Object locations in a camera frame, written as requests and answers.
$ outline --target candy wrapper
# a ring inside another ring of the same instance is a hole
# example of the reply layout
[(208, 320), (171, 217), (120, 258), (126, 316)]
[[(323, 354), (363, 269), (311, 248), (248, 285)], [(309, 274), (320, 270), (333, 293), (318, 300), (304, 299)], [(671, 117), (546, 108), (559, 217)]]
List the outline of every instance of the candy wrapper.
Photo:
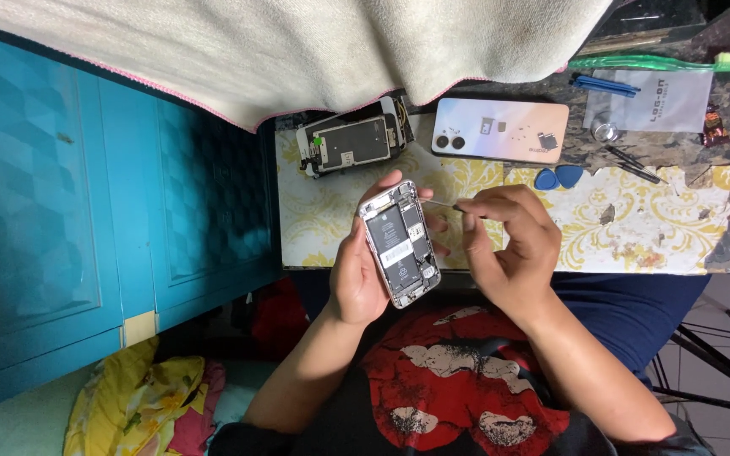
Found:
[(703, 145), (705, 147), (714, 147), (721, 144), (730, 143), (728, 132), (723, 127), (723, 119), (717, 114), (719, 106), (712, 105), (705, 108), (705, 121), (703, 122)]

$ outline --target white towel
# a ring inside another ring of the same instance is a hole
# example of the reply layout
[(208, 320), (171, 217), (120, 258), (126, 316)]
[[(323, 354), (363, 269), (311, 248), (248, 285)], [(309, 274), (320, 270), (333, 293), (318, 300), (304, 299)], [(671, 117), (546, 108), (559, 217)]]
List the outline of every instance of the white towel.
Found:
[(0, 29), (82, 57), (246, 130), (404, 87), (544, 78), (611, 0), (0, 0)]

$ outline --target opened iphone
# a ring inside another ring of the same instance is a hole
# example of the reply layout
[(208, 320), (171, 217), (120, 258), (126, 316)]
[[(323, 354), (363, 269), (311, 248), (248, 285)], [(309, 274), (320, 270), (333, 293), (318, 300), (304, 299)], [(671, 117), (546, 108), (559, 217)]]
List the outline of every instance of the opened iphone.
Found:
[(556, 163), (568, 107), (551, 103), (442, 98), (436, 111), (436, 155)]
[(396, 308), (407, 307), (438, 285), (441, 271), (412, 181), (403, 180), (370, 198), (357, 213)]

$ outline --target pink trim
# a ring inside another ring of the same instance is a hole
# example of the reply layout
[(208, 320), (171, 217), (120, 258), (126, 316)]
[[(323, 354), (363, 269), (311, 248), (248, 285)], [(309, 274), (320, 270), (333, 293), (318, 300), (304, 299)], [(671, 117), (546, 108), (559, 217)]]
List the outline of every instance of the pink trim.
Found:
[[(190, 98), (190, 97), (188, 97), (187, 95), (185, 95), (183, 93), (180, 93), (180, 92), (177, 92), (177, 91), (172, 90), (170, 88), (167, 88), (165, 86), (159, 85), (159, 84), (157, 84), (157, 83), (155, 83), (153, 81), (150, 81), (148, 79), (141, 78), (139, 76), (133, 75), (133, 74), (129, 73), (128, 71), (120, 70), (119, 68), (115, 68), (115, 67), (110, 67), (109, 65), (106, 65), (105, 63), (97, 62), (95, 60), (92, 60), (91, 58), (81, 57), (79, 55), (69, 54), (69, 53), (65, 53), (65, 54), (68, 54), (68, 55), (71, 55), (72, 57), (79, 58), (81, 60), (84, 60), (86, 62), (89, 62), (89, 63), (91, 63), (92, 65), (94, 65), (96, 67), (103, 68), (104, 70), (108, 70), (108, 71), (111, 71), (113, 73), (117, 73), (120, 76), (124, 76), (124, 77), (127, 77), (128, 79), (131, 79), (133, 81), (139, 82), (140, 84), (147, 85), (150, 88), (155, 88), (155, 89), (159, 90), (160, 92), (164, 92), (164, 93), (167, 93), (168, 95), (172, 95), (172, 96), (177, 97), (177, 98), (179, 98), (181, 100), (185, 100), (188, 103), (190, 103), (192, 105), (195, 105), (195, 106), (198, 106), (199, 108), (202, 108), (202, 109), (208, 111), (209, 113), (217, 116), (218, 118), (223, 119), (223, 120), (225, 120), (225, 121), (227, 121), (229, 123), (232, 123), (236, 127), (241, 128), (241, 129), (246, 130), (246, 131), (249, 131), (250, 133), (253, 133), (253, 134), (255, 134), (258, 131), (258, 127), (260, 127), (261, 123), (264, 123), (264, 122), (266, 122), (267, 120), (269, 120), (269, 119), (271, 119), (273, 117), (278, 117), (279, 115), (299, 113), (299, 112), (307, 111), (307, 110), (310, 110), (310, 109), (311, 110), (319, 110), (319, 111), (335, 112), (335, 111), (332, 111), (331, 109), (328, 109), (326, 107), (292, 109), (292, 110), (289, 110), (289, 111), (283, 111), (283, 112), (279, 112), (279, 113), (275, 113), (275, 114), (269, 114), (269, 115), (263, 117), (262, 119), (258, 120), (258, 123), (256, 123), (256, 125), (252, 129), (248, 129), (248, 128), (245, 128), (245, 127), (243, 127), (241, 125), (238, 125), (238, 123), (234, 122), (232, 119), (228, 118), (224, 114), (218, 112), (216, 109), (212, 109), (210, 106), (207, 106), (205, 103), (202, 103), (201, 101), (198, 101), (198, 100), (194, 100), (193, 98)], [(436, 94), (433, 98), (430, 98), (429, 100), (426, 100), (423, 103), (421, 103), (421, 105), (417, 105), (417, 106), (423, 106), (423, 105), (426, 105), (427, 103), (432, 102), (434, 99), (439, 98), (441, 95), (443, 95), (444, 92), (450, 90), (450, 88), (452, 88), (453, 85), (458, 84), (459, 82), (461, 82), (463, 80), (468, 80), (468, 79), (469, 80), (491, 81), (490, 78), (480, 77), (480, 76), (460, 78), (460, 79), (456, 80), (455, 82), (453, 82), (452, 84), (448, 85), (446, 88), (444, 88), (444, 90), (438, 92), (438, 94)], [(368, 101), (365, 101), (361, 105), (355, 106), (355, 107), (353, 107), (351, 109), (348, 109), (346, 111), (342, 111), (342, 113), (338, 113), (338, 114), (350, 113), (351, 111), (355, 111), (357, 109), (360, 109), (360, 108), (363, 108), (365, 106), (368, 106), (368, 105), (370, 105), (370, 103), (373, 103), (374, 101), (379, 100), (380, 98), (382, 98), (387, 92), (391, 92), (393, 90), (396, 90), (397, 88), (398, 87), (389, 88), (389, 89), (381, 92), (376, 97), (373, 97), (372, 99), (370, 99)]]

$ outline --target person's right hand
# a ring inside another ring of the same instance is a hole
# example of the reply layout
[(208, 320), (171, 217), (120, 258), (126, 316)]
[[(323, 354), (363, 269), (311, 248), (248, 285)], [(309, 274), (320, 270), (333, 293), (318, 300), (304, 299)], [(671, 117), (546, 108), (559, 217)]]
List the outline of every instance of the person's right hand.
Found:
[[(483, 295), (512, 320), (537, 312), (530, 304), (553, 296), (551, 276), (562, 233), (537, 195), (525, 185), (482, 190), (472, 200), (458, 200), (463, 211), (463, 247), (472, 278)], [(510, 237), (494, 252), (481, 217), (502, 222)]]

